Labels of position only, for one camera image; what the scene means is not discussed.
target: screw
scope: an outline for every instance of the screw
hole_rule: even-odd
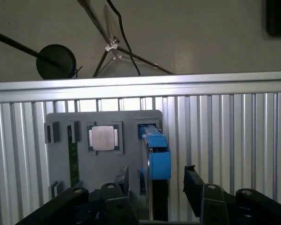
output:
[[[208,188],[215,190],[216,186],[211,184],[211,185],[208,185]]]
[[[114,188],[114,185],[113,184],[108,184],[107,188]]]
[[[244,190],[243,193],[244,193],[245,195],[252,195],[252,194],[253,194],[251,191],[248,191],[248,190]]]
[[[74,190],[74,193],[78,194],[78,193],[80,193],[81,191],[82,191],[82,189],[81,189],[81,188],[79,188],[79,189],[75,189],[75,190]]]

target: green circuit board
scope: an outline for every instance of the green circuit board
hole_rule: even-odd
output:
[[[72,143],[72,129],[67,127],[67,137],[69,146],[69,161],[70,161],[70,181],[71,187],[74,187],[80,180],[79,178],[79,164],[78,164],[78,149],[77,143]]]

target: metal panel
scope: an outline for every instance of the metal panel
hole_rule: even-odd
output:
[[[163,113],[171,148],[170,220],[196,220],[182,192],[188,164],[227,192],[252,187],[281,203],[281,72],[6,83],[0,224],[49,200],[47,114],[151,109]]]

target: horizontal metal bar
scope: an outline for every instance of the horizontal metal bar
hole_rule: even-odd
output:
[[[0,91],[0,103],[281,92],[281,81],[175,83]]]
[[[214,82],[248,82],[248,81],[278,81],[279,72],[230,73],[230,74],[200,74],[200,75],[166,75],[148,77],[121,77],[101,79],[70,79],[55,81],[2,82],[0,90],[30,90],[51,88],[101,87],[137,84],[166,83],[214,83]]]

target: corrugated metal wall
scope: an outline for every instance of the corrugated metal wall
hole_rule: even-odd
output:
[[[163,112],[172,153],[171,220],[194,220],[184,166],[227,192],[254,188],[281,203],[281,93],[146,97],[0,104],[0,224],[48,201],[45,115],[52,112]]]

